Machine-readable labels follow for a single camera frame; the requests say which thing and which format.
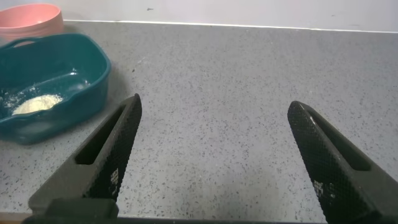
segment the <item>textured grip surface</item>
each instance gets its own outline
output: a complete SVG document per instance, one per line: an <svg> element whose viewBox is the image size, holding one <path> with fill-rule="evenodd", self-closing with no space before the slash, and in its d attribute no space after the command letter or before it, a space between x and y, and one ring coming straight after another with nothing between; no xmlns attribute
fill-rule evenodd
<svg viewBox="0 0 398 224"><path fill-rule="evenodd" d="M295 101L288 119L326 220L351 223L371 216L372 206L360 196L349 169L340 163L341 157L328 138L338 138L339 133L329 131L327 137L318 125L323 121L316 112L310 113L311 108Z"/></svg>
<svg viewBox="0 0 398 224"><path fill-rule="evenodd" d="M121 104L119 110L124 110L124 113L122 113L118 123L115 125L117 130L108 138L111 150L102 162L97 178L89 191L84 194L84 197L117 200L141 120L142 106L139 96L136 95L135 98L127 99Z"/></svg>

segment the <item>flour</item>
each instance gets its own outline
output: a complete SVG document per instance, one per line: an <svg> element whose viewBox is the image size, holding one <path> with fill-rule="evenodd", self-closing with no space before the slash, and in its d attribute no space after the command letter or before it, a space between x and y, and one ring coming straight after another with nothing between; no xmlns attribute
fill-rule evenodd
<svg viewBox="0 0 398 224"><path fill-rule="evenodd" d="M12 115L31 113L31 112L35 112L35 111L39 111L39 110L48 110L61 101L62 101L62 98L57 95L37 96L37 97L27 100L23 104L19 105L12 112Z"/></svg>

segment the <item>granite countertop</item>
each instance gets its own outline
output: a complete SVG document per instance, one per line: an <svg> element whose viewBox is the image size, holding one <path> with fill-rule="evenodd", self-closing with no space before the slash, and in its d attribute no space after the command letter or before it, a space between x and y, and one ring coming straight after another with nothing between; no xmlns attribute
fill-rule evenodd
<svg viewBox="0 0 398 224"><path fill-rule="evenodd" d="M398 35L67 22L113 71L104 111L32 146L0 142L0 213L28 198L123 99L143 115L120 215L324 222L287 121L326 117L398 180Z"/></svg>

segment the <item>black robotic claw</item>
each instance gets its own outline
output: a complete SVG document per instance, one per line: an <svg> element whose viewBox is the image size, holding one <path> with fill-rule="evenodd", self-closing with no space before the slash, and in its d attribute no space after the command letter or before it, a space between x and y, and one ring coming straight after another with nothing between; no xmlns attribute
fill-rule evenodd
<svg viewBox="0 0 398 224"><path fill-rule="evenodd" d="M33 194L34 216L24 223L253 223L117 218L116 199L141 114L139 95L125 100ZM398 223L393 178L311 107L294 101L287 117L329 223Z"/></svg>

